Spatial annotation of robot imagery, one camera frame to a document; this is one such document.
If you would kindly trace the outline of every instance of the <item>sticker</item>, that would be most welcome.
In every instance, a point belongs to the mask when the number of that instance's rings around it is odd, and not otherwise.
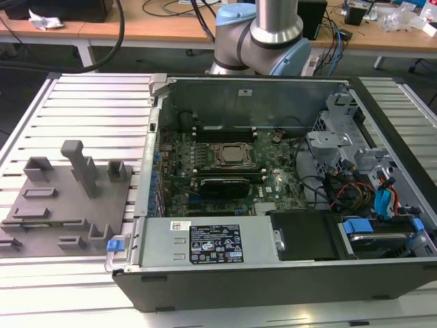
[[[252,90],[250,89],[239,89],[238,90],[239,96],[252,96]]]
[[[190,230],[191,221],[172,221],[170,230]]]
[[[244,262],[240,225],[192,225],[189,230],[191,263]]]

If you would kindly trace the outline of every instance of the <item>table leg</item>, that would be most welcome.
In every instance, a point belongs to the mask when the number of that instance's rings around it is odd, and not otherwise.
[[[94,58],[94,53],[92,47],[89,45],[88,39],[79,39],[75,42],[75,46],[79,51],[79,55],[82,59],[83,66],[90,66],[96,63],[96,59]]]
[[[375,63],[373,64],[373,68],[375,68],[376,70],[381,69],[382,65],[384,65],[385,58],[386,58],[386,57],[381,57],[381,56],[379,56],[379,57],[377,58],[377,60],[375,61]]]

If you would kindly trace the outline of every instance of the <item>blue latch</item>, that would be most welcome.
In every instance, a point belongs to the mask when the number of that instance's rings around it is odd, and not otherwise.
[[[343,228],[346,234],[371,234],[373,232],[370,221],[363,218],[348,219],[346,222],[343,222]]]
[[[108,241],[107,251],[124,251],[124,241],[111,239]]]
[[[412,224],[417,232],[425,229],[425,226],[423,225],[422,220],[420,220],[418,218],[413,219]]]

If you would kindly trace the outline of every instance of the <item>black box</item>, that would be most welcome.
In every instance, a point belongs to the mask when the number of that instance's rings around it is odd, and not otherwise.
[[[360,26],[361,21],[368,10],[369,6],[367,5],[355,2],[349,3],[346,17],[344,18],[344,23],[348,25]]]
[[[238,0],[238,2],[255,3],[255,0]],[[303,21],[304,38],[308,40],[317,38],[327,5],[327,0],[299,0],[298,15]]]
[[[113,0],[27,0],[5,11],[9,19],[28,19],[30,9],[34,14],[63,21],[102,23],[112,5]]]

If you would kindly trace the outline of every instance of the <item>cpu socket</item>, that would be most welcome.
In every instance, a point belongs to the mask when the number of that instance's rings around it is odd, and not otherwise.
[[[247,143],[214,145],[216,167],[252,167],[250,147]]]

